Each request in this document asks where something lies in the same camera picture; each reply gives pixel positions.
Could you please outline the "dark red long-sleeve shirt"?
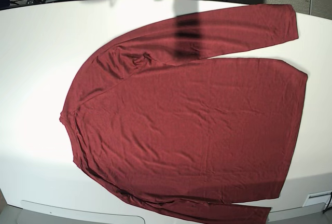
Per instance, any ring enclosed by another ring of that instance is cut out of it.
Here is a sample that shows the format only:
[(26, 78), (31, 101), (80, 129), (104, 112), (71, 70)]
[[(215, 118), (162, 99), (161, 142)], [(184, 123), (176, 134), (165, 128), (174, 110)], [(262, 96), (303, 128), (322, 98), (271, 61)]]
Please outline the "dark red long-sleeve shirt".
[(60, 122), (74, 163), (122, 201), (200, 223), (265, 223), (296, 146), (306, 73), (228, 54), (298, 38), (291, 5), (192, 13), (125, 33), (80, 68)]

